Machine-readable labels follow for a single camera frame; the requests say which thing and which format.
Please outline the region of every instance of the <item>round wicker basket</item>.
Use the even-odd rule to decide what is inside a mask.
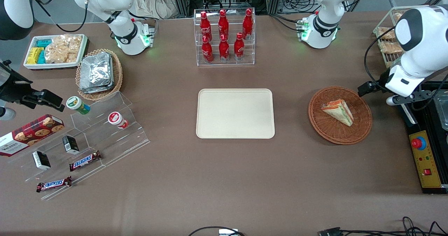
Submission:
[[[99,50],[95,50],[95,51],[88,53],[86,56],[93,56],[93,55],[99,54],[102,51],[107,52],[112,56],[113,78],[114,78],[115,86],[111,90],[102,91],[102,92],[93,93],[93,94],[85,94],[82,91],[78,90],[78,93],[84,99],[92,100],[92,101],[99,101],[102,98],[107,97],[107,96],[115,93],[116,91],[119,91],[121,88],[121,84],[123,82],[123,70],[121,69],[121,63],[118,60],[117,55],[113,51],[110,51],[107,49],[99,49]],[[76,85],[78,87],[79,87],[80,77],[81,77],[81,63],[78,64],[78,67],[76,69],[75,81],[76,81]]]
[[[331,117],[321,107],[323,104],[343,99],[353,115],[352,126],[347,126]],[[362,141],[372,128],[372,113],[369,106],[354,91],[340,86],[319,90],[308,106],[309,120],[323,138],[336,144],[350,145]]]

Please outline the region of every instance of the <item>red button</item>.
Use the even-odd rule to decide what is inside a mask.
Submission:
[[[412,145],[414,148],[419,149],[419,148],[421,148],[421,147],[423,146],[423,143],[421,142],[420,139],[418,139],[418,138],[414,138],[414,139],[412,139],[412,141],[411,141],[411,145]]]

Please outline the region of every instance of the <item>coca-cola bottle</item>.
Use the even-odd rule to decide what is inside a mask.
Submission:
[[[221,34],[219,38],[221,39],[221,42],[219,43],[219,58],[221,59],[221,62],[227,63],[230,60],[229,44],[227,43],[227,36]]]
[[[211,42],[211,26],[210,21],[207,19],[207,13],[205,11],[201,12],[201,33],[203,36],[208,38],[208,42]]]
[[[208,42],[207,36],[202,36],[202,53],[204,55],[205,63],[211,64],[213,62],[213,51],[211,45]]]
[[[219,11],[218,29],[219,35],[224,34],[226,38],[229,38],[229,21],[226,18],[226,11]]]
[[[247,9],[246,16],[243,19],[243,38],[245,40],[251,38],[252,26],[253,26],[252,9]]]
[[[243,34],[241,32],[237,33],[237,40],[235,41],[234,52],[235,52],[235,60],[242,61],[244,55],[244,41],[243,41]]]

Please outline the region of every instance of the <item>brown tabletop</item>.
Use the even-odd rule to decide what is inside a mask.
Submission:
[[[50,201],[41,201],[21,169],[0,158],[0,234],[185,236],[220,225],[248,236],[305,236],[336,226],[397,230],[403,216],[424,228],[433,220],[448,227],[448,196],[421,194],[405,125],[385,104],[388,94],[364,97],[374,123],[356,145],[327,142],[308,119],[308,103],[318,89],[356,90],[369,79],[363,55],[383,15],[347,13],[337,39],[323,50],[258,16],[255,65],[238,68],[196,66],[191,19],[160,21],[154,47],[138,56],[123,54],[106,24],[86,24],[80,32],[91,41],[89,51],[118,54],[121,91],[151,143]],[[60,33],[56,26],[37,24],[32,35]],[[368,64],[374,76],[384,70],[378,48],[372,48]],[[77,95],[75,70],[20,72],[35,89],[64,99]],[[275,137],[196,137],[197,93],[203,88],[270,89]],[[45,113],[65,121],[73,113],[8,106],[17,118],[3,121],[0,135]]]

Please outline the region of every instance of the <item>red switch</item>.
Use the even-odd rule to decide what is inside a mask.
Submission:
[[[417,137],[411,140],[411,146],[417,150],[424,150],[426,148],[426,141],[423,137]]]

